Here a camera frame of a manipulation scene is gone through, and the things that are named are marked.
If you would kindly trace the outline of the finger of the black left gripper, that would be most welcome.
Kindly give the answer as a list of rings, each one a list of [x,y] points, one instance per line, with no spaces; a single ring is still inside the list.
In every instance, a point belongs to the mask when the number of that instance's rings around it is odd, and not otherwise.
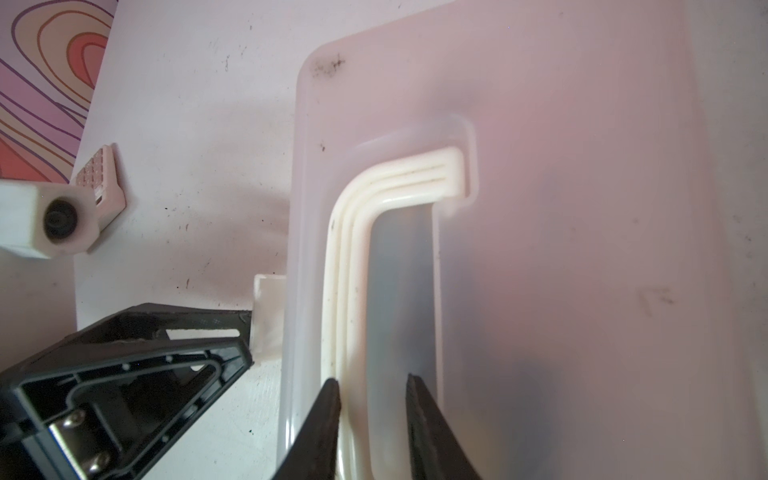
[[[63,345],[165,340],[237,339],[250,347],[252,312],[144,303],[68,335]]]
[[[252,363],[237,338],[43,352],[1,375],[1,476],[140,479]]]

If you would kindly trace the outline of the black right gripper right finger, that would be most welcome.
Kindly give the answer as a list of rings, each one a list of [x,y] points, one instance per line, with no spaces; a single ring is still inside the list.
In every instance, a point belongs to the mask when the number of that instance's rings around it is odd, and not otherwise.
[[[479,480],[420,376],[408,375],[405,403],[411,478]]]

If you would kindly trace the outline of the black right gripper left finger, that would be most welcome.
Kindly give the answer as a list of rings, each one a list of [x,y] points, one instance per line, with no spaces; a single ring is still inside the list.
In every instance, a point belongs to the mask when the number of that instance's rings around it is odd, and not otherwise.
[[[339,382],[328,378],[273,480],[335,478],[341,409]]]

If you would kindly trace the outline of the pink plastic tool box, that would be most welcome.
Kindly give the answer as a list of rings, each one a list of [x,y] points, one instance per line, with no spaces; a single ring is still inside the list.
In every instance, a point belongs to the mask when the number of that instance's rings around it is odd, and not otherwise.
[[[297,79],[277,460],[411,470],[420,376],[484,479],[763,479],[683,1],[456,1]]]

